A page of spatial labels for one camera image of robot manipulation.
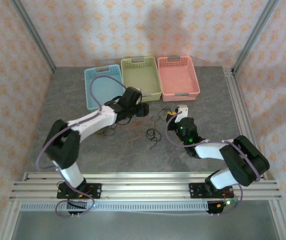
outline green basket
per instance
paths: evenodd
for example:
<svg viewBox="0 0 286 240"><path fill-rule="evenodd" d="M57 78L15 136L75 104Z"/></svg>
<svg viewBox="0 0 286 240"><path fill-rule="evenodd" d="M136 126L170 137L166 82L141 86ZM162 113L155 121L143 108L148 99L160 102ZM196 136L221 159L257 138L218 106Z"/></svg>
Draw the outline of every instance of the green basket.
<svg viewBox="0 0 286 240"><path fill-rule="evenodd" d="M157 101L162 94L157 65L153 56L125 58L121 61L124 85L142 92L142 102Z"/></svg>

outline black cable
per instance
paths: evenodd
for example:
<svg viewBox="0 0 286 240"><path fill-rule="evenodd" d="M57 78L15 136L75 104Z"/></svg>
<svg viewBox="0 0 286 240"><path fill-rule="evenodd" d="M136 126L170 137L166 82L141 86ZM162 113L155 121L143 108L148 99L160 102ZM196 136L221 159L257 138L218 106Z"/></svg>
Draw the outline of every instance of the black cable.
<svg viewBox="0 0 286 240"><path fill-rule="evenodd" d="M156 146L156 144L162 139L161 133L158 130L156 130L156 126L155 126L155 124L158 123L159 121L166 122L166 119L163 120L160 114L163 112L163 115L166 116L167 113L171 112L171 111L172 111L171 108L169 106L167 106L158 112L158 114L157 114L158 118L156 120L153 120L154 116L152 116L150 118L150 120L154 122L154 127L151 127L151 128L146 130L146 137L151 142L155 142L155 144L151 148L149 148L149 150L152 149L154 146Z"/></svg>
<svg viewBox="0 0 286 240"><path fill-rule="evenodd" d="M120 98L121 98L121 96L116 96L115 98L112 99L112 101L118 100Z"/></svg>
<svg viewBox="0 0 286 240"><path fill-rule="evenodd" d="M106 134L106 131L105 131L105 132L104 132L104 136L105 136L105 137L109 137L109 136L114 135L114 134L115 134L115 128L116 128L116 127L108 126L106 129L111 129L111 130L113 131L113 133L112 133L112 134Z"/></svg>
<svg viewBox="0 0 286 240"><path fill-rule="evenodd" d="M78 209L78 208L79 208L79 209L86 209L85 206L84 206L84 207L83 207L83 206L78 206L78 205L72 204L72 203L70 203L70 202L67 202L67 204L70 205L70 206L73 206L73 207L75 207L75 208L77 208L77 209Z"/></svg>
<svg viewBox="0 0 286 240"><path fill-rule="evenodd" d="M117 127L117 123L112 124L111 126L109 126L111 129L115 129Z"/></svg>
<svg viewBox="0 0 286 240"><path fill-rule="evenodd" d="M122 125L122 126L123 126L123 125L129 124L129 122L130 122L131 120L132 120L132 118L130 117L127 123L124 124L124 123L119 123L119 122L118 122L118 123L116 123L116 126L117 126L117 125Z"/></svg>
<svg viewBox="0 0 286 240"><path fill-rule="evenodd" d="M95 133L96 133L96 135L103 135L106 133L106 129L107 129L107 127L104 127L102 129L96 131Z"/></svg>

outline metal pole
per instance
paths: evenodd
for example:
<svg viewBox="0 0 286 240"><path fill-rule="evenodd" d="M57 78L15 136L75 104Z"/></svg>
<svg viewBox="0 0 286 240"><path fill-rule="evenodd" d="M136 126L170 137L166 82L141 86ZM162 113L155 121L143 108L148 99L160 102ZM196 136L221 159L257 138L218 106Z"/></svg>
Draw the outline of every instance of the metal pole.
<svg viewBox="0 0 286 240"><path fill-rule="evenodd" d="M37 33L36 28L34 27L31 19L29 18L29 16L28 16L25 8L23 7L21 1L20 0L10 0L10 2L12 3L17 14L20 16L21 20L23 21L27 31L31 35L32 39L34 40L38 50L43 55L49 69L52 71L52 73L54 73L56 70L56 66L55 66L51 56L49 55L41 37Z"/></svg>
<svg viewBox="0 0 286 240"><path fill-rule="evenodd" d="M259 37L260 33L262 32L264 26L266 25L268 19L274 12L274 9L276 5L278 4L279 0L269 0L266 4L265 9L262 12L262 15L258 19L258 22L256 23L256 26L254 27L252 33L250 34L241 54L239 55L236 64L233 68L233 73L237 75L237 73L240 71L240 68L244 64L247 56L249 55L252 47L254 46L257 38Z"/></svg>

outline blue basket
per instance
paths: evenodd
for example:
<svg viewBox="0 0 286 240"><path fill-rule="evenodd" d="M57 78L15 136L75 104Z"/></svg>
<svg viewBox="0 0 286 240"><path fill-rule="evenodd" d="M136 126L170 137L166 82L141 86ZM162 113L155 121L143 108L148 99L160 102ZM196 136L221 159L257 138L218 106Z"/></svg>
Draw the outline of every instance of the blue basket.
<svg viewBox="0 0 286 240"><path fill-rule="evenodd" d="M109 65L89 68L85 70L85 93L86 93L86 105L89 110L98 109L98 104L95 102L89 92L89 86L93 79L97 76L107 75L115 78L120 83L123 83L123 78L119 65ZM102 77L93 83L92 92L96 99L104 105L107 101L112 100L116 96L122 96L125 89L122 85L113 81L108 77Z"/></svg>

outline pink basket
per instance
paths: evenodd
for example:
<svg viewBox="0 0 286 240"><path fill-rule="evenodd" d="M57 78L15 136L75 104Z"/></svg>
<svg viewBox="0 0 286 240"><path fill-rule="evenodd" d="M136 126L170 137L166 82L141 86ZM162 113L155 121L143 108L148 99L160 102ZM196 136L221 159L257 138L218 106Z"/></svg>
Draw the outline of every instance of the pink basket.
<svg viewBox="0 0 286 240"><path fill-rule="evenodd" d="M190 56L169 56L157 59L163 101L195 100L200 93Z"/></svg>

